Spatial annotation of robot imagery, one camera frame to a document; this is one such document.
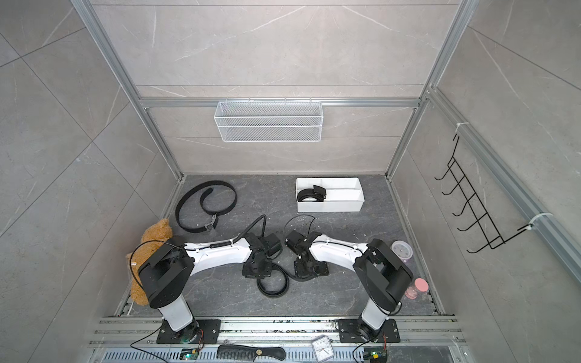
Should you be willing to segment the long black leather belt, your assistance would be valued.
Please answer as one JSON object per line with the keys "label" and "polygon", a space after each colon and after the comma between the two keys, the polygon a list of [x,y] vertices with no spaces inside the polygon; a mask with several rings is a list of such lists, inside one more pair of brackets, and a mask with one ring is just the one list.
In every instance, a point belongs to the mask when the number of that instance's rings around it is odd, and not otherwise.
{"label": "long black leather belt", "polygon": [[302,202],[324,202],[327,191],[320,185],[314,185],[311,188],[305,188],[298,192],[297,201]]}

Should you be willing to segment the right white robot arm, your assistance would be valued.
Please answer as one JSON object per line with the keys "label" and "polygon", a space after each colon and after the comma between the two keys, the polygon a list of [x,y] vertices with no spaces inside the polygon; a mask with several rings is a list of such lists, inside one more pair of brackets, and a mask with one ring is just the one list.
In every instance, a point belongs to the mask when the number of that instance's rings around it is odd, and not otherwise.
{"label": "right white robot arm", "polygon": [[380,239],[358,244],[318,232],[305,237],[292,231],[285,244],[297,255],[294,268],[300,280],[328,275],[330,264],[356,273],[369,296],[359,316],[360,329],[366,334],[376,334],[382,328],[413,282],[409,267]]}

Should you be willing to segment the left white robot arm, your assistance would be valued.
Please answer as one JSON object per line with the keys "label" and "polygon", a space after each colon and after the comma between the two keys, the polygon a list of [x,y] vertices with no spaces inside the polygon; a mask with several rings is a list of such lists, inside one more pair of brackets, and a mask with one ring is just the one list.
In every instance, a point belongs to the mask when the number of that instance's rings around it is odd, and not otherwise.
{"label": "left white robot arm", "polygon": [[136,277],[148,305],[160,311],[172,331],[197,324],[182,292],[190,277],[208,269],[237,264],[245,278],[262,279],[272,273],[272,258],[282,251],[275,234],[249,232],[243,237],[210,244],[178,246],[163,242],[138,268]]}

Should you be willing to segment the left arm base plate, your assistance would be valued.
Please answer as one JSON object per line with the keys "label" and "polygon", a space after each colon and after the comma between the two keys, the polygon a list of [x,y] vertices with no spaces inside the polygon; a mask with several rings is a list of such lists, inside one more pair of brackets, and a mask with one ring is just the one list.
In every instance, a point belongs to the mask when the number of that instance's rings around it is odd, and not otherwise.
{"label": "left arm base plate", "polygon": [[219,319],[193,320],[181,331],[173,331],[167,321],[163,321],[157,344],[215,344],[220,333]]}

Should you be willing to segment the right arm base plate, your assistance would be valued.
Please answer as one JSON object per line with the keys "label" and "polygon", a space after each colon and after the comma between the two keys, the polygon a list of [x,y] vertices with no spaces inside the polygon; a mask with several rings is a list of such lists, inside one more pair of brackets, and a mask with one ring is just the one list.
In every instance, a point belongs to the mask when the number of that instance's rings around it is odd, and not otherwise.
{"label": "right arm base plate", "polygon": [[393,319],[383,322],[378,330],[374,330],[366,325],[362,319],[340,319],[337,321],[341,343],[363,343],[376,340],[387,343],[400,343],[399,328]]}

